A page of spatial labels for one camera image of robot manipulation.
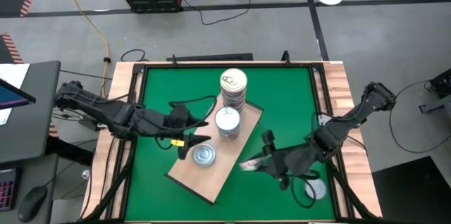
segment tin can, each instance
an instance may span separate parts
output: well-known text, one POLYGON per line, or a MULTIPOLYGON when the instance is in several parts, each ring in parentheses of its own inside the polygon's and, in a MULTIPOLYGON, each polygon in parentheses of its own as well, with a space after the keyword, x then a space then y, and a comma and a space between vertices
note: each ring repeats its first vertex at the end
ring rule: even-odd
POLYGON ((220 108, 215 122, 221 139, 232 141, 240 134, 240 114, 232 107, 220 108))
POLYGON ((219 79, 224 106, 235 108, 239 113, 246 101, 247 76, 237 68, 225 70, 219 79))
MULTIPOLYGON (((326 184, 321 179, 315 179, 315 180, 307 180, 310 185, 313 187, 315 191, 316 199, 322 199, 327 195, 327 187, 326 184)), ((311 190, 311 187, 305 183, 304 184, 305 193, 307 196, 309 196, 311 199, 313 199, 313 192, 311 190)))
POLYGON ((210 166, 216 157, 214 148, 209 144, 200 144, 194 148, 192 159, 201 167, 210 166))

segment gray floor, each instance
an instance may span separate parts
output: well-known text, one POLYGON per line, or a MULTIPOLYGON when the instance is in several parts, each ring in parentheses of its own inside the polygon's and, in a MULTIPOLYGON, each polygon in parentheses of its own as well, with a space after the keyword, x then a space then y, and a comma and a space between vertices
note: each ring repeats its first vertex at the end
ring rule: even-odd
MULTIPOLYGON (((188 0, 193 5, 243 4, 245 0, 188 0)), ((305 2, 306 0, 252 0, 305 2)), ((79 0, 85 10, 127 8, 125 0, 79 0)), ((76 11, 72 0, 34 0, 30 12, 76 11)), ((398 92, 412 82, 429 79, 451 65, 451 4, 346 6, 317 8, 328 55, 344 61, 354 101, 370 81, 398 92)), ((215 20, 240 11, 207 11, 215 20)), ((144 49, 149 60, 176 56, 252 52, 256 60, 278 60, 284 50, 293 60, 321 60, 308 8, 253 9, 237 19, 203 26, 197 12, 161 15, 103 15, 91 17, 105 34, 113 62, 129 49, 144 49)), ((62 68, 101 75, 104 47, 83 17, 0 19, 0 32, 9 32, 26 62, 60 60, 62 68)), ((112 76, 114 64, 109 76, 112 76)), ((80 80, 98 92, 101 81, 61 73, 60 82, 80 80)), ((408 90, 393 111, 393 127, 401 144, 412 150, 432 147, 451 133, 450 119, 441 112, 421 115, 418 105, 435 97, 422 85, 408 90)), ((95 133, 77 123, 55 121, 62 138, 82 142, 95 133)), ((388 114, 376 113, 362 126, 372 171, 423 156, 433 160, 451 183, 451 143, 425 153, 397 147, 388 130, 388 114)), ((60 169, 68 162, 61 161, 60 169)), ((84 167, 74 165, 56 183, 55 199, 82 182, 84 167)), ((84 186, 67 197, 83 194, 84 186)), ((52 223, 75 220, 82 198, 56 200, 52 223)))

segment can lid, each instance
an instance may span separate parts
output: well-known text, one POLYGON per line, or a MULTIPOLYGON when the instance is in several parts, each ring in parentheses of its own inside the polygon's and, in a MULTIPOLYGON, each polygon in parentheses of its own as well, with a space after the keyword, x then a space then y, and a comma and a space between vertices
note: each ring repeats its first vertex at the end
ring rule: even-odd
POLYGON ((221 130, 233 130, 240 124, 240 114, 232 107, 222 107, 216 112, 216 125, 221 130))
POLYGON ((210 166, 215 159, 214 148, 209 144, 200 144, 194 149, 192 158, 201 166, 210 166))
MULTIPOLYGON (((326 184, 323 182, 323 180, 315 179, 315 180, 307 180, 307 181, 310 183, 310 185, 315 190, 316 199, 322 199, 326 196, 327 188, 326 188, 326 184)), ((313 192, 311 190, 311 187, 307 183, 304 184, 304 189, 305 189, 305 192, 307 193, 307 195, 311 199, 313 199, 313 192)))
POLYGON ((221 74, 219 82, 226 91, 239 92, 247 86, 247 76, 240 69, 231 68, 221 74))

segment green mat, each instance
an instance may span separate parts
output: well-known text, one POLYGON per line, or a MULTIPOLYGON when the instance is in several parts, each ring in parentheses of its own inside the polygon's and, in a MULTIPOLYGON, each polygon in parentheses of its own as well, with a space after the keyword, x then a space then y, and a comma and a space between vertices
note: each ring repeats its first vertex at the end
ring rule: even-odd
MULTIPOLYGON (((242 68, 248 78, 247 99, 264 108, 238 162, 261 151, 261 134, 272 129, 278 148, 304 142, 311 131, 315 112, 307 68, 242 68)), ((219 76, 225 68, 150 69, 143 104, 169 113, 169 101, 219 94, 219 76)), ((204 117, 211 100, 188 104, 192 114, 204 117)), ((163 151, 154 139, 138 139, 126 220, 333 220, 330 194, 311 209, 299 207, 290 190, 280 191, 278 181, 265 173, 245 173, 238 164, 232 169, 214 206, 183 189, 163 175, 177 159, 177 149, 163 151)), ((326 184, 325 166, 312 167, 326 184)), ((299 200, 308 204, 304 183, 297 180, 299 200)))

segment wooden board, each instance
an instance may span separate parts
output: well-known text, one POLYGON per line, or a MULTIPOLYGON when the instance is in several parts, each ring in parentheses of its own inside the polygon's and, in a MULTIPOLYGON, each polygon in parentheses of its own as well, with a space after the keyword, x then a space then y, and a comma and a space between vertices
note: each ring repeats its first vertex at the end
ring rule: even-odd
MULTIPOLYGON (((116 69, 114 71, 113 81, 111 83, 111 89, 109 92, 109 97, 119 97, 122 94, 128 93, 130 88, 130 81, 132 79, 132 70, 135 63, 143 63, 143 62, 121 62, 116 64, 116 69)), ((145 62, 147 64, 154 65, 169 65, 172 62, 145 62)), ((189 64, 192 62, 189 61, 181 61, 178 62, 180 64, 189 64)), ((224 61, 196 61, 196 63, 205 63, 205 64, 220 64, 224 63, 224 61)), ((285 61, 227 61, 227 63, 280 63, 284 64, 285 61)), ((321 63, 320 61, 292 61, 292 63, 321 63)), ((324 64, 324 70, 326 75, 326 80, 328 83, 328 92, 330 94, 330 99, 333 105, 333 112, 335 115, 343 115, 347 111, 351 109, 353 106, 352 96, 350 87, 347 82, 347 76, 345 72, 345 67, 341 61, 325 61, 322 62, 324 64)), ((319 81, 319 77, 315 77, 317 81, 317 88, 320 97, 321 109, 325 110, 325 100, 324 95, 321 91, 321 82, 319 81)), ((136 84, 136 92, 140 93, 140 80, 137 81, 136 84)), ((360 142, 363 143, 362 135, 359 130, 351 130, 350 135, 360 142)), ((109 160, 106 160, 106 156, 109 150, 110 143, 112 141, 112 136, 108 132, 108 130, 102 130, 99 135, 99 141, 97 142, 97 148, 94 155, 94 162, 92 164, 92 191, 89 202, 87 201, 89 185, 87 186, 87 191, 85 195, 85 200, 83 203, 83 208, 86 204, 88 204, 86 213, 84 216, 89 215, 94 207, 100 202, 101 197, 101 189, 104 184, 104 176, 105 176, 105 165, 109 164, 109 168, 106 171, 106 181, 104 185, 104 194, 108 190, 111 184, 111 178, 113 176, 113 167, 116 162, 116 154, 117 154, 117 145, 118 142, 114 142, 113 151, 111 152, 111 156, 109 160)), ((122 164, 125 163, 128 156, 128 148, 130 146, 125 146, 124 157, 122 160, 122 164)), ((365 156, 364 150, 357 146, 352 141, 346 141, 342 148, 342 155, 345 160, 345 169, 347 171, 347 179, 351 186, 351 188, 355 191, 356 195, 362 200, 362 202, 367 206, 367 208, 377 216, 381 216, 381 208, 378 203, 378 197, 376 194, 376 190, 373 184, 373 178, 371 176, 371 170, 369 168, 368 158, 365 156)), ((347 216, 345 212, 345 200, 342 190, 340 186, 337 185, 337 193, 338 193, 338 201, 341 209, 341 216, 347 216)), ((114 208, 112 218, 118 218, 120 213, 120 205, 123 198, 123 186, 119 187, 116 192, 116 197, 114 199, 114 208)))
POLYGON ((209 124, 196 129, 196 135, 208 135, 211 139, 205 144, 211 145, 216 153, 215 161, 209 167, 199 167, 192 160, 191 148, 185 160, 178 159, 168 173, 168 176, 181 184, 184 188, 194 192, 204 200, 213 204, 219 195, 228 175, 232 171, 238 156, 245 147, 255 125, 260 120, 263 111, 246 103, 240 114, 240 134, 233 141, 225 141, 219 137, 215 123, 216 112, 223 107, 222 97, 218 97, 218 103, 211 115, 205 120, 209 124))

